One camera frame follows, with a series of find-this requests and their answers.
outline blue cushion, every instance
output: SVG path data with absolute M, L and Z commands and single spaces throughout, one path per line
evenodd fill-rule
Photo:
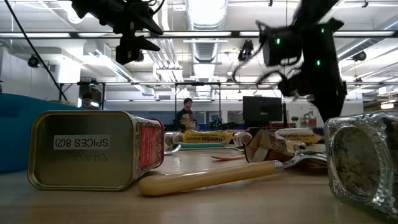
M 28 96 L 0 93 L 0 173 L 27 169 L 32 123 L 39 114 L 48 110 L 80 109 Z

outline metal tin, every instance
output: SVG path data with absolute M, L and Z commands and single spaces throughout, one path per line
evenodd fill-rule
M 397 223 L 398 111 L 331 118 L 325 136 L 333 195 Z
M 38 189 L 125 189 L 164 159 L 164 127 L 122 111 L 47 111 L 32 125 L 28 178 Z

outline spoon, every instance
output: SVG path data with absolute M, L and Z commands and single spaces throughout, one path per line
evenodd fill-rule
M 233 167 L 148 176 L 139 182 L 139 190 L 142 195 L 146 196 L 174 194 L 185 190 L 276 174 L 304 159 L 313 159 L 323 164 L 327 162 L 324 153 L 301 150 L 297 151 L 291 160 L 284 163 L 279 161 L 254 162 Z

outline computer monitor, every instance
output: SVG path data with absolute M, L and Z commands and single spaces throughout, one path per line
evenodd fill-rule
M 276 97 L 244 96 L 243 120 L 247 128 L 282 121 L 282 99 Z

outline wooden handle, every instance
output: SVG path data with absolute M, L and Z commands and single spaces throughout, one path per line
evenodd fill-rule
M 267 176 L 282 170 L 283 166 L 281 162 L 266 161 L 178 174 L 153 175 L 145 177 L 139 182 L 139 190 L 142 195 L 160 196 L 200 187 Z

